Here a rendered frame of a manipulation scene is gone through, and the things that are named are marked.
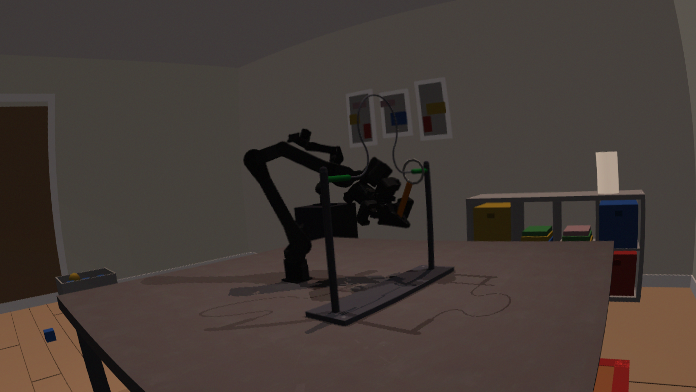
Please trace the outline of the beige hoop with orange handle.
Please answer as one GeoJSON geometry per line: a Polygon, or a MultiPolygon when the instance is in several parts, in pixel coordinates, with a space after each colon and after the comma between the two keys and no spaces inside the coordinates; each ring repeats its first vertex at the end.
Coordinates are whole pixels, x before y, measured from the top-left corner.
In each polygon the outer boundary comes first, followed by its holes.
{"type": "Polygon", "coordinates": [[[396,214],[399,215],[401,218],[402,218],[402,215],[403,215],[403,212],[404,212],[404,209],[405,209],[405,206],[406,206],[406,203],[407,203],[407,200],[408,200],[408,197],[409,197],[409,194],[410,194],[412,185],[413,185],[413,184],[418,184],[418,183],[423,179],[424,174],[425,174],[423,165],[421,164],[420,161],[418,161],[418,160],[416,160],[416,159],[410,159],[410,160],[408,160],[408,161],[404,164],[404,166],[403,166],[403,168],[402,168],[402,171],[405,171],[406,165],[407,165],[409,162],[413,162],[413,161],[414,161],[414,162],[417,162],[417,163],[420,165],[420,167],[421,167],[421,169],[422,169],[422,175],[421,175],[421,177],[420,177],[420,179],[419,179],[418,181],[412,182],[412,181],[408,180],[408,178],[405,176],[405,173],[403,173],[403,177],[405,178],[405,180],[407,181],[407,183],[406,183],[406,186],[405,186],[405,189],[404,189],[404,192],[403,192],[403,195],[402,195],[402,198],[401,198],[401,201],[400,201],[400,204],[399,204],[397,213],[396,213],[396,214]]]}

